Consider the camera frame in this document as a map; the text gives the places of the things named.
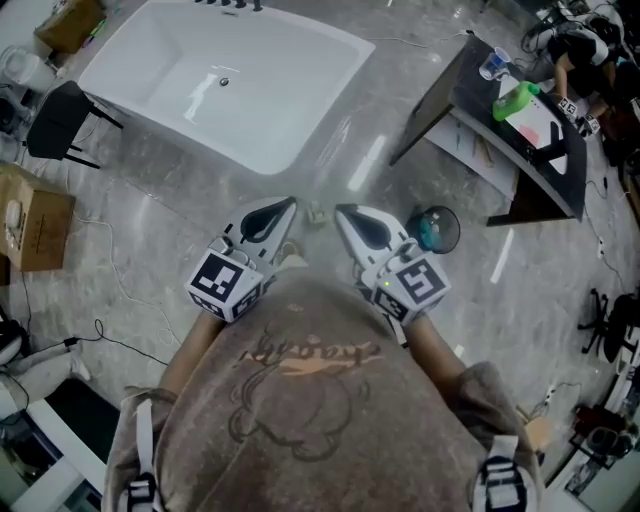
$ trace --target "person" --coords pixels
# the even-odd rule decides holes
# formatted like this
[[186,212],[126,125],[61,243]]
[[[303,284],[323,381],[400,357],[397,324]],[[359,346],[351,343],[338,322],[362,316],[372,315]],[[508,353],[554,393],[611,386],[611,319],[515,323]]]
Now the person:
[[166,511],[471,510],[497,434],[517,436],[539,485],[495,367],[465,368],[427,316],[405,334],[409,353],[355,289],[308,268],[233,324],[203,311],[158,387],[126,389],[102,510],[139,475],[147,400]]
[[74,376],[91,380],[80,354],[67,351],[66,347],[51,348],[9,363],[0,370],[0,421],[48,397]]
[[597,92],[588,112],[596,119],[611,107],[626,107],[640,91],[640,71],[627,59],[615,36],[607,43],[591,30],[574,29],[552,37],[547,49],[554,63],[555,93],[559,99],[569,98],[571,76],[579,96]]

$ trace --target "bathtub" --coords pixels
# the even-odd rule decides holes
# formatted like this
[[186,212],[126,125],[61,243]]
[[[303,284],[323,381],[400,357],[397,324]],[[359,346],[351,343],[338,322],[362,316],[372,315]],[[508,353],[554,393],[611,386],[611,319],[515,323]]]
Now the bathtub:
[[149,0],[78,83],[186,149],[272,175],[292,165],[374,48],[268,7]]

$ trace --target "gray t-shirt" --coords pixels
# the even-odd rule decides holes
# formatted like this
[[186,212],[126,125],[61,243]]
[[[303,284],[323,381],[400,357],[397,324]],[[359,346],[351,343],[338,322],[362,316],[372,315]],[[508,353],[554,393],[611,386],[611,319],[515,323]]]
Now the gray t-shirt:
[[469,368],[447,404],[381,315],[304,271],[227,326],[178,397],[128,390],[104,511],[138,474],[146,398],[167,511],[468,511],[496,434],[519,436],[517,461],[539,481],[492,365]]

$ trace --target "black table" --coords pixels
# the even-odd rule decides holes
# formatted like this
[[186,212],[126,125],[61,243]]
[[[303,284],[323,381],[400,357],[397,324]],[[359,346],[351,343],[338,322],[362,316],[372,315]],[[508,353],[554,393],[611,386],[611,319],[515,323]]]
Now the black table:
[[[524,172],[520,173],[511,209],[506,215],[490,217],[487,225],[498,226],[577,218],[582,221],[587,176],[587,149],[584,139],[544,93],[538,100],[557,118],[560,138],[565,139],[567,170],[560,174],[549,162],[538,163],[536,148],[506,121],[492,115],[492,104],[499,97],[500,82],[487,81],[478,68],[492,48],[475,36],[469,36],[464,48],[440,75],[411,113],[390,165],[418,142],[447,114],[493,144]],[[509,66],[511,75],[521,81],[524,75]]]

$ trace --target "green bottle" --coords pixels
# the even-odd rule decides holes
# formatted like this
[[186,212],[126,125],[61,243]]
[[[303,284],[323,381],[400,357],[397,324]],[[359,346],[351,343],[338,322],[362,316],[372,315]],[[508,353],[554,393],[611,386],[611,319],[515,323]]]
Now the green bottle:
[[520,112],[539,92],[540,87],[536,84],[527,81],[520,82],[515,89],[493,102],[493,118],[496,121],[504,121],[511,114]]

